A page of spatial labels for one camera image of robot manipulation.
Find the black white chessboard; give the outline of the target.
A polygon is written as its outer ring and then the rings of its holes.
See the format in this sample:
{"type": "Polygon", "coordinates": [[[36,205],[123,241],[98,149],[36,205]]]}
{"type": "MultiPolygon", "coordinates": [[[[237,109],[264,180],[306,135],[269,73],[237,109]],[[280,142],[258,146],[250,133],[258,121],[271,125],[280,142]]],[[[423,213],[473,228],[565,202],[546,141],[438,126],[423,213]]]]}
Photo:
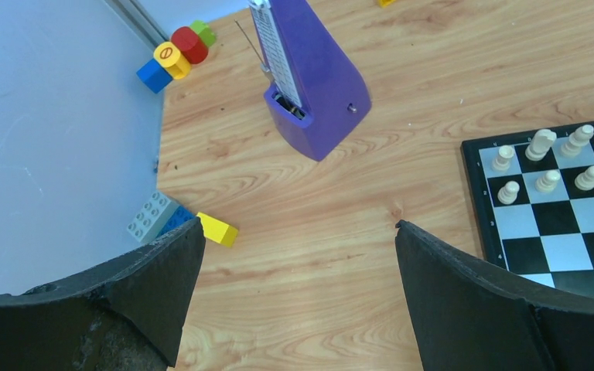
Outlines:
{"type": "Polygon", "coordinates": [[[555,128],[543,159],[533,131],[461,145],[483,255],[506,271],[594,298],[594,121],[555,128]]]}

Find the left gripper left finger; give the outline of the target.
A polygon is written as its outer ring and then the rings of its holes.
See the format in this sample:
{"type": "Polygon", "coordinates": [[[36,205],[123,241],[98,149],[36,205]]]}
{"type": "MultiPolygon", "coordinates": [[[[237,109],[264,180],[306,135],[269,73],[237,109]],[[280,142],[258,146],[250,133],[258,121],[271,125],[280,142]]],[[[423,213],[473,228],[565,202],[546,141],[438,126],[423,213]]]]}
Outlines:
{"type": "Polygon", "coordinates": [[[195,218],[78,274],[0,294],[0,370],[174,366],[205,242],[195,218]]]}

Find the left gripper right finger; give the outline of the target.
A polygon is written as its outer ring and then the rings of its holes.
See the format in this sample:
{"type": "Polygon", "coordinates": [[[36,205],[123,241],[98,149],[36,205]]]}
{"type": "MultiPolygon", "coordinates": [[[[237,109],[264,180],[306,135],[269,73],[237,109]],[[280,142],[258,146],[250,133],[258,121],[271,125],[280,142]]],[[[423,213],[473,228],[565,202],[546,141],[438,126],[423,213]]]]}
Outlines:
{"type": "Polygon", "coordinates": [[[395,248],[426,370],[594,370],[594,299],[529,281],[413,223],[395,248]]]}

